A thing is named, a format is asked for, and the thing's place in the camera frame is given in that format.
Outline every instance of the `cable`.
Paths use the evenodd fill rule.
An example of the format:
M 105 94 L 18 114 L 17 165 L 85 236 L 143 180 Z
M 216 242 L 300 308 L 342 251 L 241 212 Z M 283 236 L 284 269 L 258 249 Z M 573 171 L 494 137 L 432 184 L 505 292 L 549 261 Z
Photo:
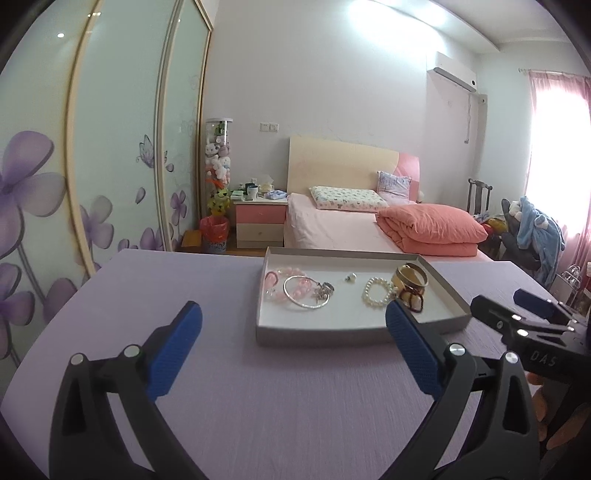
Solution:
M 468 145 L 468 143 L 470 143 L 470 123 L 472 123 L 472 94 L 470 92 L 468 92 L 468 133 L 466 135 L 466 139 L 464 140 L 464 143 L 466 145 Z

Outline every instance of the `sliding door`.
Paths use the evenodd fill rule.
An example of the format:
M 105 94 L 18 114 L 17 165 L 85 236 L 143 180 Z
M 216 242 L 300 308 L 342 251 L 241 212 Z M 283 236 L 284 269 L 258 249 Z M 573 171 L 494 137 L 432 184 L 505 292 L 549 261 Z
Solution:
M 202 11 L 198 0 L 56 0 L 0 74 L 0 398 L 45 325 L 118 251 L 174 250 L 195 228 Z

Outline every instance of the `jewelry tray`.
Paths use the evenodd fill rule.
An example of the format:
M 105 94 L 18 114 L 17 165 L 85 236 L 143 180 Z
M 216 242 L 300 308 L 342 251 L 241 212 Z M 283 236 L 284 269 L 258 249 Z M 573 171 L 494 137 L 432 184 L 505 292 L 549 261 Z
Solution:
M 439 333 L 465 328 L 472 317 L 470 306 L 420 255 L 269 247 L 259 282 L 257 343 L 261 346 L 326 347 L 391 342 L 386 329 L 386 308 L 367 306 L 361 295 L 371 277 L 389 281 L 396 269 L 406 262 L 419 265 L 429 280 L 423 311 L 414 313 L 415 318 L 429 323 Z M 320 283 L 329 282 L 335 287 L 335 293 L 327 305 L 317 310 L 304 309 L 289 300 L 276 303 L 265 299 L 265 275 L 282 267 L 297 267 Z M 350 273 L 357 276 L 354 283 L 345 281 Z M 275 288 L 282 289 L 283 280 L 280 279 Z M 384 295 L 380 286 L 374 286 L 370 292 L 375 299 Z

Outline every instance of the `wooden chair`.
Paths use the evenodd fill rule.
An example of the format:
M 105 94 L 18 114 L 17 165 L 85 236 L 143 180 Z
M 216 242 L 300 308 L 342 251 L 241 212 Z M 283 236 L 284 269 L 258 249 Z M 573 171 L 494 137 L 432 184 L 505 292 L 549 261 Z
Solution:
M 486 209 L 485 209 L 485 211 L 487 211 L 488 210 L 488 203 L 491 199 L 492 186 L 487 185 L 486 183 L 484 183 L 480 180 L 468 179 L 468 183 L 470 184 L 470 190 L 468 190 L 468 206 L 466 207 L 466 211 L 468 213 L 470 213 L 470 204 L 471 204 L 471 200 L 472 200 L 472 186 L 473 185 L 476 185 L 476 191 L 474 193 L 474 215 L 477 215 L 478 213 L 482 213 L 482 190 L 484 190 L 484 189 L 488 190 L 488 193 L 486 194 Z

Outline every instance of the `human hand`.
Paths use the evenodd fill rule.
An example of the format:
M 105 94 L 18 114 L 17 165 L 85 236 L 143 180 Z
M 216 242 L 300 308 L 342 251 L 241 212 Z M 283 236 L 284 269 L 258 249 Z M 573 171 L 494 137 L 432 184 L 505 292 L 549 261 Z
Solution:
M 532 385 L 543 385 L 544 380 L 539 375 L 533 373 L 527 374 L 527 381 Z M 542 394 L 541 388 L 534 393 L 532 401 L 534 403 L 535 418 L 538 420 L 538 438 L 542 442 L 548 435 L 548 426 L 545 420 L 548 412 L 548 403 Z M 546 443 L 546 449 L 551 450 L 575 438 L 583 428 L 589 414 L 591 414 L 591 405 L 583 404 L 580 408 L 577 408 L 565 424 L 550 437 Z

